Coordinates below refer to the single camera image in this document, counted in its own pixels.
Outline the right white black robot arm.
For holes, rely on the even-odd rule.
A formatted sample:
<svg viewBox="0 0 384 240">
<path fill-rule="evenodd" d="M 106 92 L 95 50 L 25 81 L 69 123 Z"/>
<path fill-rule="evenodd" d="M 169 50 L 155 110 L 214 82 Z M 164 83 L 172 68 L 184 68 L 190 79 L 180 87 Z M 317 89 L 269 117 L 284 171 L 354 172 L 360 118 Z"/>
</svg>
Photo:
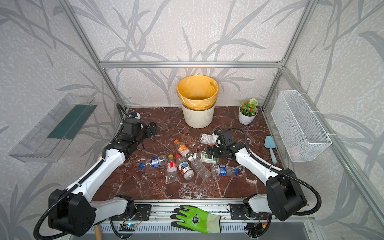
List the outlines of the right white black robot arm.
<svg viewBox="0 0 384 240">
<path fill-rule="evenodd" d="M 207 148 L 209 158 L 225 157 L 248 169 L 266 186 L 265 194 L 244 199 L 244 214 L 253 219 L 265 213 L 285 221 L 291 216 L 307 216 L 322 206 L 319 192 L 297 178 L 291 169 L 282 170 L 252 152 L 248 141 L 238 143 L 230 130 L 215 130 L 215 143 Z"/>
</svg>

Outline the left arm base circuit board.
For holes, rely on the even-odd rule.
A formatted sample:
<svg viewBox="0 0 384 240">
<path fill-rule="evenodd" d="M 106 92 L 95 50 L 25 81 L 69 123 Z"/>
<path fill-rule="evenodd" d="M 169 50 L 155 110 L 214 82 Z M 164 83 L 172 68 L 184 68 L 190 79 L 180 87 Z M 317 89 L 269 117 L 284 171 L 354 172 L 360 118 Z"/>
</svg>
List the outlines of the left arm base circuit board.
<svg viewBox="0 0 384 240">
<path fill-rule="evenodd" d="M 134 232 L 138 226 L 140 225 L 139 222 L 137 223 L 122 223 L 119 228 L 119 232 Z"/>
</svg>

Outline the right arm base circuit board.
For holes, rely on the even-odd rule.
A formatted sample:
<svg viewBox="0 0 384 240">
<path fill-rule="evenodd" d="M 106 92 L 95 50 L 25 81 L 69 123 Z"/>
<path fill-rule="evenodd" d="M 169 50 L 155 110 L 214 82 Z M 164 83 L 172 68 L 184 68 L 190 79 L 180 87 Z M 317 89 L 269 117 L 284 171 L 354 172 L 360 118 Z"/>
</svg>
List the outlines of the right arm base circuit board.
<svg viewBox="0 0 384 240">
<path fill-rule="evenodd" d="M 246 226 L 244 226 L 244 230 L 248 232 L 248 234 L 254 234 L 254 235 L 262 235 L 267 229 L 269 228 L 269 224 L 265 223 L 247 223 Z"/>
</svg>

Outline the clear bottle white cap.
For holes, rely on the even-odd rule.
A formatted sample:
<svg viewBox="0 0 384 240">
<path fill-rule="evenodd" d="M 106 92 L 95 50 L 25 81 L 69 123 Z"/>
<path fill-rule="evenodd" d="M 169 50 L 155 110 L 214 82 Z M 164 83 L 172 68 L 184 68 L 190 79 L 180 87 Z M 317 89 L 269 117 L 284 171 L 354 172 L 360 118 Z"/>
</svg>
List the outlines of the clear bottle white cap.
<svg viewBox="0 0 384 240">
<path fill-rule="evenodd" d="M 205 167 L 205 165 L 193 156 L 188 157 L 189 162 L 193 170 L 202 178 L 203 181 L 206 181 L 210 178 L 211 172 Z"/>
</svg>

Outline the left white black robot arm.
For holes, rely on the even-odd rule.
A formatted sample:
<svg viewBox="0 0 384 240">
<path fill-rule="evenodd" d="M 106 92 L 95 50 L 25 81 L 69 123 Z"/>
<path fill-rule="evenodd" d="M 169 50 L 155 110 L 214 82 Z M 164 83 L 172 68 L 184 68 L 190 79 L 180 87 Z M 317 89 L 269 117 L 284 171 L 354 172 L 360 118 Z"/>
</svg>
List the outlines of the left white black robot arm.
<svg viewBox="0 0 384 240">
<path fill-rule="evenodd" d="M 145 139 L 158 134 L 154 122 L 146 125 L 140 114 L 128 114 L 117 105 L 122 119 L 118 133 L 102 150 L 102 156 L 84 175 L 64 190 L 49 196 L 49 207 L 33 231 L 36 240 L 54 240 L 67 234 L 81 237 L 88 230 L 114 216 L 133 217 L 137 208 L 132 197 L 118 196 L 101 202 L 93 197 L 107 178 L 135 151 Z"/>
</svg>

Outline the green tea label bottle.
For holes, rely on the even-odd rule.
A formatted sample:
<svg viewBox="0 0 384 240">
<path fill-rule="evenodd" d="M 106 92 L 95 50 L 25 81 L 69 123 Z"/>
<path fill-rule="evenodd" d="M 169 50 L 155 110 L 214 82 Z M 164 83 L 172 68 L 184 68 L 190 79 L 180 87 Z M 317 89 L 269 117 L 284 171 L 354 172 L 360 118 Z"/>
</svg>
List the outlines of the green tea label bottle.
<svg viewBox="0 0 384 240">
<path fill-rule="evenodd" d="M 202 163 L 217 164 L 218 158 L 209 158 L 205 151 L 194 153 L 194 158 L 201 160 Z"/>
</svg>

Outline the orange label bottle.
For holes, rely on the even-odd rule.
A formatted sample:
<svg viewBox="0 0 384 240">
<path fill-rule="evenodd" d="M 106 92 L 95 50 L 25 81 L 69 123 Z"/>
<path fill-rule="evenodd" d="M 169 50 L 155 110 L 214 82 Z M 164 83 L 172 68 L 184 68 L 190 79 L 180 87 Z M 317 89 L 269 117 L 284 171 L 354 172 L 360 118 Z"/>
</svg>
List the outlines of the orange label bottle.
<svg viewBox="0 0 384 240">
<path fill-rule="evenodd" d="M 174 143 L 176 144 L 178 152 L 182 155 L 182 157 L 188 159 L 189 157 L 193 156 L 193 152 L 186 146 L 185 143 L 179 140 L 174 140 Z"/>
</svg>

